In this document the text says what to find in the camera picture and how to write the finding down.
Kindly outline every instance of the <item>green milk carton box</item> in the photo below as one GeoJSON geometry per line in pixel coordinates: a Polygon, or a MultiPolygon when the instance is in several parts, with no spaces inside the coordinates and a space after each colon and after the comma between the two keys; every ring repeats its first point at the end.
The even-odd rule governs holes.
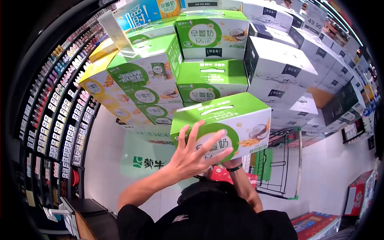
{"type": "Polygon", "coordinates": [[[186,103],[243,93],[248,88],[242,60],[185,60],[176,84],[186,103]]]}
{"type": "Polygon", "coordinates": [[[170,130],[176,147],[180,129],[189,124],[187,140],[193,124],[202,119],[205,124],[199,128],[196,150],[217,131],[226,131],[226,135],[204,155],[204,159],[212,158],[228,147],[233,147],[233,152],[222,162],[268,147],[271,108],[250,93],[239,93],[176,110],[170,130]]]}
{"type": "Polygon", "coordinates": [[[181,13],[175,25],[185,59],[244,58],[249,20],[242,12],[190,11],[181,13]]]}
{"type": "Polygon", "coordinates": [[[171,125],[173,114],[183,108],[182,103],[138,104],[136,105],[144,115],[156,125],[171,125]]]}
{"type": "Polygon", "coordinates": [[[176,83],[182,56],[176,34],[152,38],[133,45],[137,56],[119,52],[107,66],[107,72],[124,92],[132,86],[176,83]]]}
{"type": "Polygon", "coordinates": [[[177,17],[160,19],[149,22],[137,28],[130,28],[126,31],[128,39],[132,44],[146,41],[150,38],[176,33],[175,21],[177,17]]]}

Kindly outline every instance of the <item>red gift box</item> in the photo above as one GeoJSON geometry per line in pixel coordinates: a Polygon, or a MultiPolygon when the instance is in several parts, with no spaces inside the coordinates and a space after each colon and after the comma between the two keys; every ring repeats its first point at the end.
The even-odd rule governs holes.
{"type": "MultiPolygon", "coordinates": [[[[250,173],[246,173],[246,175],[252,186],[256,188],[257,175],[250,173]]],[[[226,181],[233,184],[231,176],[229,175],[229,172],[226,170],[225,167],[214,166],[213,169],[210,171],[208,178],[215,181],[226,181]]]]}

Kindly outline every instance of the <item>box handle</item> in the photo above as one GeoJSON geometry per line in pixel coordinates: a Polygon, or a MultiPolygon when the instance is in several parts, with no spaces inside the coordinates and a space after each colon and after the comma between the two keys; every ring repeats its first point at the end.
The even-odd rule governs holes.
{"type": "Polygon", "coordinates": [[[200,115],[206,115],[208,113],[211,113],[211,112],[214,112],[214,111],[219,111],[219,110],[223,110],[223,109],[229,109],[229,108],[233,108],[234,106],[231,105],[231,106],[224,106],[224,107],[218,107],[218,108],[212,108],[212,109],[209,109],[203,113],[200,113],[200,115]]]}

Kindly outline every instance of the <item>person's left hand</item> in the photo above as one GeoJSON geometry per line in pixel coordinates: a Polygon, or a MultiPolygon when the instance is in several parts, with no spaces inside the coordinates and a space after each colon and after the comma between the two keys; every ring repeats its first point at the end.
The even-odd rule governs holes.
{"type": "Polygon", "coordinates": [[[204,123],[204,120],[201,120],[193,125],[191,133],[189,134],[188,144],[185,144],[185,132],[189,129],[189,125],[184,126],[180,130],[179,145],[176,152],[170,162],[164,167],[168,168],[170,174],[176,175],[177,182],[206,172],[210,166],[219,163],[233,151],[233,148],[229,147],[210,159],[204,159],[204,154],[206,154],[220,138],[225,136],[225,131],[219,130],[208,139],[199,150],[196,150],[197,132],[199,131],[199,127],[204,123]]]}

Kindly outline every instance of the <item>person's right hand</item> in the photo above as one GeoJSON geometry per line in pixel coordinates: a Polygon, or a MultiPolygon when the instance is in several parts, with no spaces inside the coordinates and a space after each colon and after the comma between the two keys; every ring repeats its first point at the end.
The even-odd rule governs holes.
{"type": "Polygon", "coordinates": [[[185,144],[185,132],[189,129],[189,125],[184,126],[180,130],[179,145],[176,152],[170,162],[164,167],[167,168],[171,174],[176,175],[177,182],[206,172],[210,166],[219,163],[233,151],[233,148],[229,147],[210,159],[204,159],[204,154],[225,136],[225,131],[219,130],[208,139],[199,150],[196,150],[197,132],[199,131],[199,127],[204,123],[204,120],[201,120],[193,125],[191,133],[189,134],[188,144],[185,144]]]}

